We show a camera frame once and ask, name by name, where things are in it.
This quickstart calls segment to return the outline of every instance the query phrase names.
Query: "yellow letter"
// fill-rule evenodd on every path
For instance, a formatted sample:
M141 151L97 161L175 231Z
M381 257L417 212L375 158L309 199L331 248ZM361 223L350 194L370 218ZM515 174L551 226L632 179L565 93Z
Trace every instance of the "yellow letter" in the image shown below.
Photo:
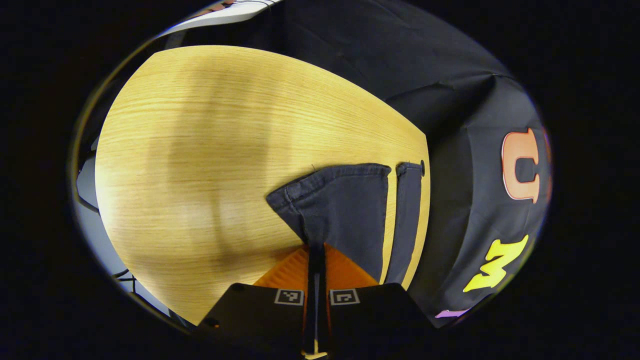
M529 239L529 235L525 235L522 241L518 243L511 244L503 244L500 240L494 240L489 248L489 251L486 253L486 260L489 261L496 256L500 256L496 260L491 261L490 263L484 264L480 271L487 273L489 275L476 274L471 278L471 281L465 286L462 292L467 292L469 290L479 289L479 288L492 288L507 275L507 272L502 269L505 265L512 262L515 258L517 258L522 250L524 250L525 245L527 245L527 240Z

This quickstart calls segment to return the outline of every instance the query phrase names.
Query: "wood grain surface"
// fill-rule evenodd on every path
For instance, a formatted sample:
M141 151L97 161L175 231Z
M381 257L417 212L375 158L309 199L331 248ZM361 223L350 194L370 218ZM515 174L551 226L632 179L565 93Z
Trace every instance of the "wood grain surface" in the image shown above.
M102 221L129 270L192 323L233 282L254 283L301 240L268 206L283 184L330 165L429 166L425 136L360 87L255 49L193 46L151 56L113 103L97 148ZM383 275L396 215L388 177ZM417 267L427 229L422 178Z

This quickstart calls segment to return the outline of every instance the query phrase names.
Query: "wooden table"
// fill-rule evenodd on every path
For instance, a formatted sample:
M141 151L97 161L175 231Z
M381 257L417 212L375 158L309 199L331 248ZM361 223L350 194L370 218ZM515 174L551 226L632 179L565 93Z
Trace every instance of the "wooden table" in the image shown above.
M279 54L193 46L156 53L123 87L100 134L95 184L122 261L197 324L230 284L252 284L301 245L269 192L330 165L421 160L428 169L424 134L349 81ZM396 183L392 171L382 279ZM424 244L429 187L427 171L405 288Z

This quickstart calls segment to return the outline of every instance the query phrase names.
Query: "orange letter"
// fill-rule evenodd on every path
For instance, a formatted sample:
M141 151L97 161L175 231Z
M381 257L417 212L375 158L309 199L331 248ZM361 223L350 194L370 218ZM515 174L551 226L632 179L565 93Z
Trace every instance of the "orange letter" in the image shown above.
M516 161L520 158L531 158L538 164L538 144L533 130L526 133L508 133L502 142L502 180L507 194L514 200L533 199L538 201L540 192L540 175L533 181L521 183L516 177Z

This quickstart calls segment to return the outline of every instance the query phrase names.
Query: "dark gray fabric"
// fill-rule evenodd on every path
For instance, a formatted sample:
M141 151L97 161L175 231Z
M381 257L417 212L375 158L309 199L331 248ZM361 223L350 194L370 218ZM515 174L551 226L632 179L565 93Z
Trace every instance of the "dark gray fabric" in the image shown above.
M396 174L398 176L396 229L385 284L390 282L402 284L406 269L411 262L420 218L422 165L402 163L396 167Z
M390 172L374 163L328 167L266 199L302 241L328 243L379 281Z

